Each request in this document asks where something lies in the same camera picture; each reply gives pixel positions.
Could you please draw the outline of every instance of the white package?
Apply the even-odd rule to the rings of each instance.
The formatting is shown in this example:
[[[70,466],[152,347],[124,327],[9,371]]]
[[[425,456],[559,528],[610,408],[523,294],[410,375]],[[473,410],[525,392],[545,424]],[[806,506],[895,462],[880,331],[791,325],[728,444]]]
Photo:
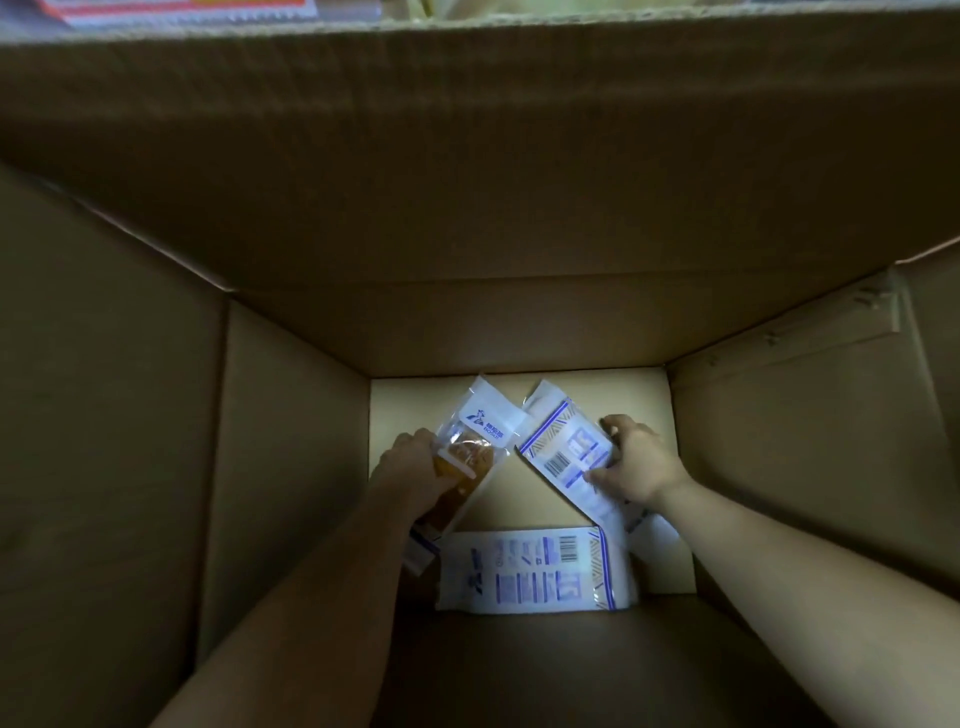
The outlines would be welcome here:
[[[419,576],[440,553],[449,533],[480,496],[526,429],[529,416],[478,376],[450,418],[437,430],[434,470],[457,479],[437,505],[417,519],[403,549],[403,565]]]
[[[451,533],[441,542],[439,610],[545,614],[627,609],[627,552],[596,526]]]
[[[585,471],[604,468],[616,455],[607,434],[562,389],[543,379],[523,403],[531,416],[520,454],[619,546],[643,521],[639,503],[616,499],[583,479]]]

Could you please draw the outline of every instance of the blue striped border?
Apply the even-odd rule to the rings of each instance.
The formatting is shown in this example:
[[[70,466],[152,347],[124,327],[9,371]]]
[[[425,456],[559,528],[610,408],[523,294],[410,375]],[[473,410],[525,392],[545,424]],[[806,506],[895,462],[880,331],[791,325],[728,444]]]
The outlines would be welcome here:
[[[419,533],[418,531],[415,531],[413,528],[410,529],[410,538],[412,538],[418,544],[423,546],[430,553],[438,556],[440,555],[440,548],[436,544],[434,544],[432,541],[427,539],[425,536],[423,536],[421,533]]]
[[[600,557],[603,560],[603,580],[607,587],[607,603],[611,609],[616,609],[616,602],[613,601],[613,588],[610,585],[610,567],[607,563],[607,537],[603,535],[603,528],[597,528],[600,531]]]
[[[530,436],[530,438],[529,438],[525,443],[523,443],[523,445],[520,446],[520,454],[521,454],[521,455],[523,454],[523,452],[524,452],[525,450],[529,449],[530,446],[534,444],[534,441],[535,441],[538,437],[540,437],[540,436],[543,434],[543,432],[544,432],[549,426],[551,426],[551,425],[553,424],[553,421],[554,421],[554,420],[556,420],[558,417],[560,417],[560,413],[563,412],[569,405],[570,405],[570,400],[569,400],[569,399],[566,399],[566,400],[564,400],[563,402],[561,402],[560,406],[557,407],[557,409],[555,409],[555,410],[553,411],[553,414],[550,415],[550,417],[547,418],[546,422],[543,423],[543,424],[540,426],[540,429],[538,429],[536,432],[534,432],[534,433]]]

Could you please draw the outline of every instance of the plastic bag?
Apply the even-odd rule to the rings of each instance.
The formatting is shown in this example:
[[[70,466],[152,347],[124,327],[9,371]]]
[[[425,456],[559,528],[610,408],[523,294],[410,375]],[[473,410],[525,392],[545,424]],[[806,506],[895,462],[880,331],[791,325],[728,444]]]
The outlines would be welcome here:
[[[618,546],[647,515],[639,503],[599,491],[583,479],[585,471],[605,468],[617,456],[607,434],[560,387],[542,380],[523,403],[531,415],[522,433],[520,454]]]
[[[403,565],[423,573],[440,553],[437,543],[456,526],[483,491],[525,427],[527,414],[481,376],[473,381],[457,409],[437,430],[434,470],[457,478],[437,505],[414,523],[403,550]]]
[[[440,563],[440,610],[545,614],[636,603],[630,557],[596,526],[451,533]]]

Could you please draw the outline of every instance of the left hand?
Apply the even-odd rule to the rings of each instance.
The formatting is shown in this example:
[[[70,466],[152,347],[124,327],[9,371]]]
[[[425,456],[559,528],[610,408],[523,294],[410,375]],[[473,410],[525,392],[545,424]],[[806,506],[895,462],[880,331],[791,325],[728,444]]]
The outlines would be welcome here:
[[[428,429],[421,428],[413,435],[401,432],[394,446],[380,455],[370,476],[372,488],[385,488],[403,496],[410,508],[411,522],[433,508],[437,498],[457,482],[434,472],[433,442],[434,435]]]

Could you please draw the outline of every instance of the snack package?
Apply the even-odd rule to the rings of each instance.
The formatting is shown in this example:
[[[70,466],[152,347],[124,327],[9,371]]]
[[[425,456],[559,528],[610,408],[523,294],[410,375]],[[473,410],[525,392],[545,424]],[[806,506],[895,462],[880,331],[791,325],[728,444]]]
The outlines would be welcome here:
[[[464,516],[525,429],[527,414],[481,376],[437,431],[434,470],[457,478],[410,530],[403,565],[419,576],[440,553],[437,542]]]
[[[630,557],[596,526],[451,533],[440,567],[440,610],[544,614],[636,603]]]
[[[523,409],[531,418],[522,433],[520,454],[603,528],[611,541],[629,548],[628,538],[643,521],[646,509],[610,497],[583,479],[584,471],[604,468],[616,455],[607,434],[562,389],[546,379],[524,401]]]

